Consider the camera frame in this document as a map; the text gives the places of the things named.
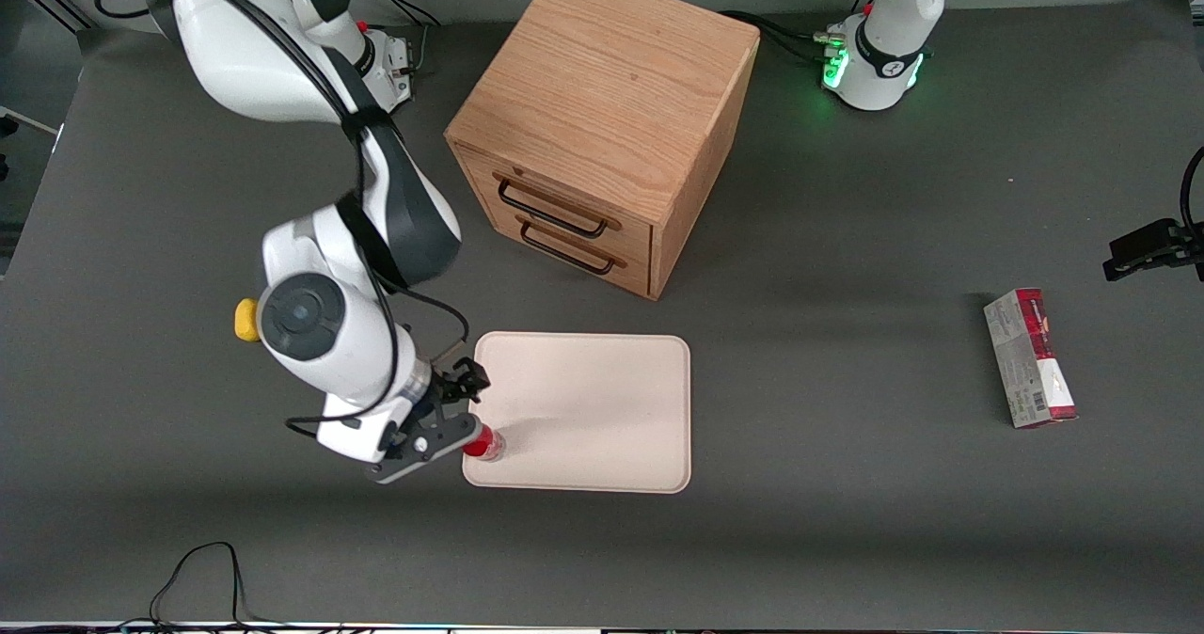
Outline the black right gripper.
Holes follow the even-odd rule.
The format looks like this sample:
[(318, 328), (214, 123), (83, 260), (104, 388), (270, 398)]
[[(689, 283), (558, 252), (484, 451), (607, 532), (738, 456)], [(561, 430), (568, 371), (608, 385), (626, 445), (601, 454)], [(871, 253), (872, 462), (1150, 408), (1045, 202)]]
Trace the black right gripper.
[(431, 397), (435, 405), (455, 405), (490, 386), (486, 369), (477, 360), (458, 359), (450, 369), (435, 373)]

